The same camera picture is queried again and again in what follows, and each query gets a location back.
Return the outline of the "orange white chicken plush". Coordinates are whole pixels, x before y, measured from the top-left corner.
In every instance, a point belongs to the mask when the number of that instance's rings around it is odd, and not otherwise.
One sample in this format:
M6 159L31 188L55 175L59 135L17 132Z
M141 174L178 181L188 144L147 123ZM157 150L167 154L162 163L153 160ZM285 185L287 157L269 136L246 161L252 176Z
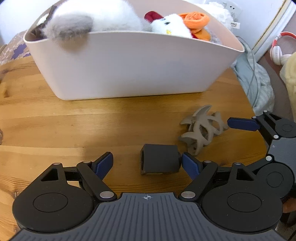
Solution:
M157 34L221 44L219 38L208 29L210 17L205 13L193 11L161 16L155 11L149 11L145 14L144 19L148 22L147 29Z

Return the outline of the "white fluffy plush toy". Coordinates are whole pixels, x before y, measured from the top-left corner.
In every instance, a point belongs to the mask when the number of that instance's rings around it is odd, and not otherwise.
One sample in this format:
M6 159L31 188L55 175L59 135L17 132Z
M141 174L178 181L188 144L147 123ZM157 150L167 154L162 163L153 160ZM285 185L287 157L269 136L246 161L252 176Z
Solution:
M238 21L238 18L233 18L229 10L225 9L222 4L217 2L210 2L208 4L200 4L199 7L208 12L215 19L217 19L227 29L240 29L240 22Z

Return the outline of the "beige plastic storage bin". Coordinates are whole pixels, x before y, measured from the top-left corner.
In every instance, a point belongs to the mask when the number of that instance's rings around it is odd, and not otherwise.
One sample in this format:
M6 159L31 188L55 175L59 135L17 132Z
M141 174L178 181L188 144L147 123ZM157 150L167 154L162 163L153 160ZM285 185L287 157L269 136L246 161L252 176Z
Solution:
M24 41L53 93L63 100L203 92L244 52L215 18L220 44L150 32L92 32L62 43Z

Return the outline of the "brown box with purple flowers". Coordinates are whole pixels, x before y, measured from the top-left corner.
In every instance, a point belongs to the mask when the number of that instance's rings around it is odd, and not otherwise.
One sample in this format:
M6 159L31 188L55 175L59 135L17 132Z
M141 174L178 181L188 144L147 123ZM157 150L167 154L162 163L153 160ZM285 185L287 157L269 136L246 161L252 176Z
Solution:
M4 65L11 61L29 57L30 51L23 41L25 31L16 34L11 41L1 47L0 64Z

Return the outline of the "pale green striped cloth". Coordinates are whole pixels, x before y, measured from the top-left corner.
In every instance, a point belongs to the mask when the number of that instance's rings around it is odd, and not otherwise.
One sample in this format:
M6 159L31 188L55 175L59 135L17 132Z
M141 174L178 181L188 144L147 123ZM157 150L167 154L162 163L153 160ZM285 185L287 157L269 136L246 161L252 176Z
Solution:
M238 38L244 52L231 65L242 86L255 115L264 110L273 111L275 95L266 69L256 62L250 46L241 37Z

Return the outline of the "white wall switch socket panel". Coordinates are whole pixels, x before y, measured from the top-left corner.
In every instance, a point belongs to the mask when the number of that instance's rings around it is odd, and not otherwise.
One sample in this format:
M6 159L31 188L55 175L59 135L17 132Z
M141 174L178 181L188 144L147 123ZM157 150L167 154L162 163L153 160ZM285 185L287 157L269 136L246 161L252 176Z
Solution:
M233 18L238 18L242 13L242 9L238 6L238 4L234 3L233 1L223 1L223 0L207 0L205 3L208 4L210 2L217 2L222 4L222 6L229 10L230 14Z

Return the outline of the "beige hair claw clip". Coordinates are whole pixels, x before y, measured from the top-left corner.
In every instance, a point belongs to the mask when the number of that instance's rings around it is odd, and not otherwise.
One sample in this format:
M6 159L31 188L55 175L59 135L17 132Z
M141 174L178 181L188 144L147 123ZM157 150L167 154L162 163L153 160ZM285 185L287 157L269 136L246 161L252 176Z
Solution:
M179 136L179 140L187 144L187 152L193 156L197 156L205 146L211 144L215 136L229 128L219 111L209 114L211 107L201 106L180 122L180 125L187 126L187 131Z

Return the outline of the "black square box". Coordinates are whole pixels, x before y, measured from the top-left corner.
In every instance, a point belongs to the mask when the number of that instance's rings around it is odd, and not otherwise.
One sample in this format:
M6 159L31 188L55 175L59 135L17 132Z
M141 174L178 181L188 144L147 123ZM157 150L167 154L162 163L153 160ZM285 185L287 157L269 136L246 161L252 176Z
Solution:
M181 154L177 145L144 144L140 151L142 175L178 173Z

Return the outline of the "white grey plush cat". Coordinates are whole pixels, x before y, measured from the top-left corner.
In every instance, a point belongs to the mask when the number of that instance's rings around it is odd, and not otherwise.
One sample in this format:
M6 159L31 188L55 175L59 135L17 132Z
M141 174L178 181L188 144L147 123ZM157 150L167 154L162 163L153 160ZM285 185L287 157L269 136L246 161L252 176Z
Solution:
M151 24L140 18L128 1L63 1L49 8L24 41L67 41L91 32L151 32Z

